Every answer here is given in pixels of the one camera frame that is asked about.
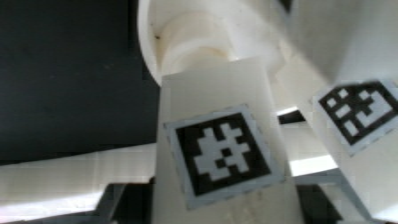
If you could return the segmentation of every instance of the black panel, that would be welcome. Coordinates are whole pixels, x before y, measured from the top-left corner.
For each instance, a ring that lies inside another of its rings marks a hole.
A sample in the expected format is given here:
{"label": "black panel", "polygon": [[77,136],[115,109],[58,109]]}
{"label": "black panel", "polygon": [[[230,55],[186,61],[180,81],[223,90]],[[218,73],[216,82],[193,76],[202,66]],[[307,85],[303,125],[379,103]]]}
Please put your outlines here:
{"label": "black panel", "polygon": [[296,122],[305,121],[305,118],[303,118],[298,110],[289,112],[287,114],[280,115],[276,118],[278,118],[278,123],[280,124],[289,124],[289,123],[296,123]]}
{"label": "black panel", "polygon": [[0,165],[156,141],[136,3],[0,1]]}
{"label": "black panel", "polygon": [[317,185],[296,186],[305,224],[335,224],[342,220]]}
{"label": "black panel", "polygon": [[292,0],[278,0],[278,2],[282,4],[285,12],[289,12],[291,11]]}

